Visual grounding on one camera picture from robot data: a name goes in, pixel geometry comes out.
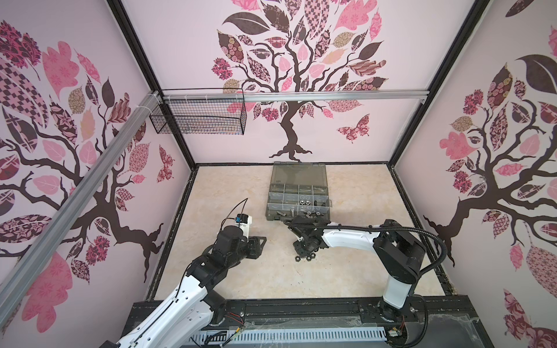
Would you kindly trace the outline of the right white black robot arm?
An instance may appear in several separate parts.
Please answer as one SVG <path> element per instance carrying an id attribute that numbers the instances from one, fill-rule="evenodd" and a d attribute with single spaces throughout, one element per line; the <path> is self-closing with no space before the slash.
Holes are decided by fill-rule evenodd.
<path id="1" fill-rule="evenodd" d="M 377 226 L 346 226 L 296 217 L 284 223 L 297 237 L 297 259 L 312 260 L 320 249 L 350 248 L 374 252 L 389 277 L 377 313 L 388 322 L 403 320 L 403 308 L 426 273 L 426 247 L 406 227 L 387 219 Z"/>

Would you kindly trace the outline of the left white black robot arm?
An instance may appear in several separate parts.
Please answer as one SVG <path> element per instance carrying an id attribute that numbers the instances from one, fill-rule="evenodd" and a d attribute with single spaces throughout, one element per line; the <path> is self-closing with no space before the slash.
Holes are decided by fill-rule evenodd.
<path id="1" fill-rule="evenodd" d="M 250 236 L 247 224 L 224 227 L 147 318 L 116 343 L 106 341 L 102 346 L 181 347 L 214 318 L 221 322 L 226 300 L 214 288 L 244 259 L 258 259 L 266 242 L 265 236 Z"/>

